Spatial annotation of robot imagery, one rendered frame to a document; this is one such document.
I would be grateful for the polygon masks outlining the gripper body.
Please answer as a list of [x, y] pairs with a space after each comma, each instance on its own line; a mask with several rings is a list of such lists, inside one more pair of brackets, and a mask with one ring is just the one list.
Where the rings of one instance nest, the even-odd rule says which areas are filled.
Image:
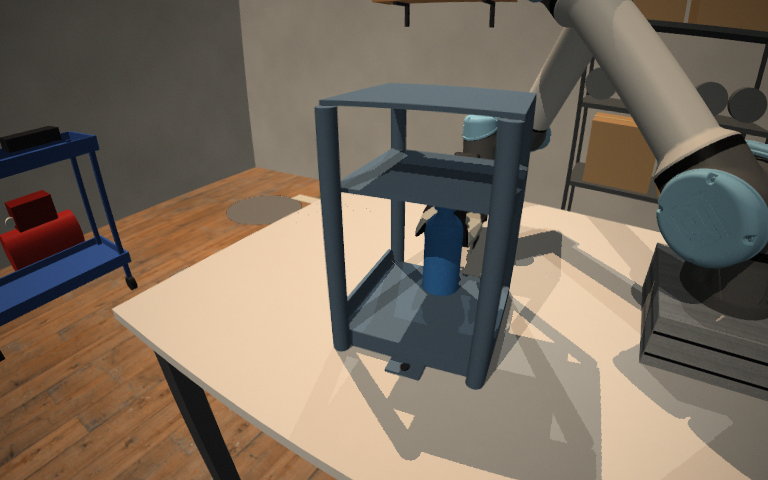
[[[457, 216], [457, 217], [460, 219], [460, 221], [462, 222], [462, 225], [463, 225], [463, 229], [464, 229], [464, 234], [463, 234], [463, 236], [464, 236], [464, 237], [463, 237], [463, 245], [462, 245], [462, 247], [467, 247], [467, 248], [469, 248], [469, 246], [467, 246], [467, 244], [466, 244], [466, 233], [467, 233], [467, 227], [468, 227], [468, 226], [466, 225], [466, 213], [468, 213], [468, 212], [467, 212], [467, 211], [456, 210], [456, 211], [454, 212], [454, 215], [456, 215], [456, 216]], [[475, 241], [473, 242], [473, 249], [475, 248], [475, 245], [476, 245], [476, 243], [477, 243], [478, 239], [479, 239], [479, 236], [478, 236], [478, 237], [477, 237], [477, 239], [475, 240], [476, 242], [475, 242]]]

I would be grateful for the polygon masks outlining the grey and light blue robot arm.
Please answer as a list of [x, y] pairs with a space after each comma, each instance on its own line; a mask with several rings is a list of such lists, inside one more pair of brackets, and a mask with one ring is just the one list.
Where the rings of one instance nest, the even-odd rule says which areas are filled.
[[657, 223], [686, 260], [683, 287], [724, 315], [767, 319], [768, 144], [719, 126], [632, 0], [530, 2], [564, 27], [530, 90], [530, 151], [549, 144], [551, 123], [594, 57], [657, 160]]

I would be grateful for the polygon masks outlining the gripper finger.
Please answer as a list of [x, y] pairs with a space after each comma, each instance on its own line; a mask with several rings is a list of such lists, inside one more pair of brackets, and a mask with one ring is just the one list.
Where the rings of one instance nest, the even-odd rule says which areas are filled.
[[466, 225], [468, 226], [467, 234], [466, 234], [466, 244], [467, 246], [469, 246], [470, 254], [472, 253], [473, 242], [482, 231], [482, 225], [484, 222], [487, 221], [487, 217], [488, 215], [486, 214], [479, 214], [479, 213], [473, 213], [473, 212], [466, 214]]
[[427, 221], [437, 213], [437, 210], [434, 209], [434, 206], [427, 205], [423, 211], [423, 214], [419, 220], [419, 223], [416, 227], [415, 236], [418, 237], [422, 233], [424, 233], [425, 238], [425, 226]]

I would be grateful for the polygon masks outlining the blue bottle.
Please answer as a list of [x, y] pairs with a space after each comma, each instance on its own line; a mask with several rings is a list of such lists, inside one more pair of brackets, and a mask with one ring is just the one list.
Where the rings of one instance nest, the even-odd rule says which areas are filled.
[[464, 229], [455, 209], [434, 209], [437, 213], [425, 226], [422, 287], [448, 296], [458, 290]]

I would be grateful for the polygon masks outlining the dark blue shelving unit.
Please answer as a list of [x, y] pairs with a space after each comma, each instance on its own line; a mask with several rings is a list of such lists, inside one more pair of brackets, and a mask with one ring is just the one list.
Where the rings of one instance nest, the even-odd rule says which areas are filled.
[[[316, 143], [335, 350], [352, 345], [390, 356], [384, 371], [417, 381], [427, 366], [465, 376], [470, 389], [484, 386], [513, 273], [535, 94], [386, 83], [319, 100]], [[337, 106], [391, 108], [391, 149], [342, 180]], [[494, 160], [404, 150], [407, 110], [499, 117]], [[348, 296], [341, 192], [391, 200], [391, 249]], [[405, 202], [489, 215], [481, 277], [460, 273], [458, 290], [448, 296], [426, 292], [423, 266], [404, 262]]]

